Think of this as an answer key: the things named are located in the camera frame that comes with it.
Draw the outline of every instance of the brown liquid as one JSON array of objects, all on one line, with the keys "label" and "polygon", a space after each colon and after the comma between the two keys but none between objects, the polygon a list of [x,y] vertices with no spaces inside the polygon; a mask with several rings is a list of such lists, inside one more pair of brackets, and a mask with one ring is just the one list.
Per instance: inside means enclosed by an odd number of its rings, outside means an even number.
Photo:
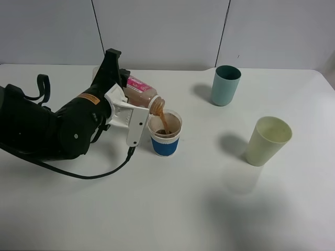
[{"label": "brown liquid", "polygon": [[170,134],[170,130],[168,127],[168,123],[166,122],[164,113],[163,113],[163,109],[161,109],[160,111],[158,111],[157,115],[160,117],[160,119],[162,120],[163,126],[164,126],[164,130],[165,130],[165,134]]},{"label": "brown liquid", "polygon": [[156,133],[161,134],[161,135],[167,135],[164,129],[158,130]]}]

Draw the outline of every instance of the cup rim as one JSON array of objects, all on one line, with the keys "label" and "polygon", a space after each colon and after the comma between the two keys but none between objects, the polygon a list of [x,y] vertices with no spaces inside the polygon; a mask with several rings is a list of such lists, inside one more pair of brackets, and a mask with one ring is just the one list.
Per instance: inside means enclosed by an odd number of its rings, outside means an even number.
[{"label": "cup rim", "polygon": [[170,134],[159,134],[159,133],[156,133],[156,132],[154,132],[154,131],[150,128],[150,124],[149,124],[149,122],[150,122],[150,120],[154,117],[154,116],[151,116],[151,117],[148,119],[148,129],[149,129],[150,133],[153,134],[153,135],[155,135],[157,138],[170,140],[170,139],[173,139],[173,138],[177,137],[177,136],[180,134],[180,132],[181,132],[181,130],[182,130],[182,127],[183,127],[183,120],[182,120],[182,117],[181,117],[177,112],[175,112],[175,111],[173,111],[173,110],[164,109],[164,110],[163,110],[163,113],[170,113],[170,114],[174,115],[176,118],[178,118],[179,121],[180,121],[180,128],[179,128],[176,132],[173,132],[173,133],[170,133]]},{"label": "cup rim", "polygon": [[[239,74],[239,77],[238,77],[238,78],[235,78],[235,79],[226,79],[226,78],[224,78],[224,77],[221,77],[221,76],[218,74],[217,71],[218,71],[218,69],[221,69],[221,68],[224,68],[224,67],[229,67],[229,68],[233,68],[234,70],[237,70],[237,71],[238,71],[238,74]],[[241,71],[240,71],[238,68],[236,68],[236,67],[234,67],[234,66],[232,66],[232,65],[221,65],[221,66],[217,67],[217,68],[215,69],[215,74],[216,74],[219,78],[224,79],[225,81],[236,81],[236,80],[240,79],[241,76],[242,76]]]},{"label": "cup rim", "polygon": [[[265,119],[265,118],[276,119],[276,120],[279,120],[280,122],[284,123],[284,124],[287,126],[287,128],[289,129],[289,132],[290,132],[290,136],[289,136],[288,140],[287,140],[287,141],[284,141],[284,142],[276,142],[276,141],[272,141],[272,140],[269,140],[268,138],[264,137],[263,134],[258,130],[258,123],[259,123],[262,119]],[[269,142],[271,142],[271,143],[274,143],[274,144],[286,144],[288,141],[291,140],[292,135],[293,135],[291,127],[290,127],[284,120],[282,120],[282,119],[280,119],[280,118],[277,118],[277,117],[274,117],[274,116],[264,116],[264,117],[261,117],[260,119],[257,120],[255,128],[256,128],[258,134],[259,134],[263,139],[265,139],[265,140],[267,140],[267,141],[269,141]]]}]

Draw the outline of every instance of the pink bottle label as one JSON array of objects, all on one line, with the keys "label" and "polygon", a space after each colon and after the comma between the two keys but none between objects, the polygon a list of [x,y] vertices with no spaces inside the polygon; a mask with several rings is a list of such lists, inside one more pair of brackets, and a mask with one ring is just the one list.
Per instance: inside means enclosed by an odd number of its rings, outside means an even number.
[{"label": "pink bottle label", "polygon": [[133,76],[130,76],[128,78],[127,87],[134,89],[135,91],[139,93],[143,93],[146,90],[152,89],[150,85],[143,83],[141,80],[138,80],[137,78],[134,78]]}]

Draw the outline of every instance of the pouring liquid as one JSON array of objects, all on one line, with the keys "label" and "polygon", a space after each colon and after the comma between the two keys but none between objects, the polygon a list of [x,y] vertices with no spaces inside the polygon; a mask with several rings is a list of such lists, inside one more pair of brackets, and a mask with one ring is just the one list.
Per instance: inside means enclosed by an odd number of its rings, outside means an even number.
[{"label": "pouring liquid", "polygon": [[166,119],[165,119],[163,111],[159,114],[159,117],[162,120],[162,123],[163,123],[163,126],[164,126],[164,130],[165,130],[165,134],[170,134],[169,126],[168,126],[168,123],[166,122]]}]

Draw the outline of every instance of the black strap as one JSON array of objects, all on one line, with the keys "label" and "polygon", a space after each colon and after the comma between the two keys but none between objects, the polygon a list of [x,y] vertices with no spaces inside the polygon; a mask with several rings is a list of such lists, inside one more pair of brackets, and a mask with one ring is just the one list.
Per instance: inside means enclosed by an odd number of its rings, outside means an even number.
[{"label": "black strap", "polygon": [[29,97],[25,95],[25,98],[28,100],[32,100],[32,101],[36,101],[38,99],[40,99],[42,96],[43,100],[38,103],[38,105],[42,105],[43,103],[46,103],[49,101],[50,99],[50,81],[49,81],[49,77],[47,75],[44,74],[39,74],[37,76],[37,87],[38,87],[38,91],[40,92],[40,95],[38,97]]}]

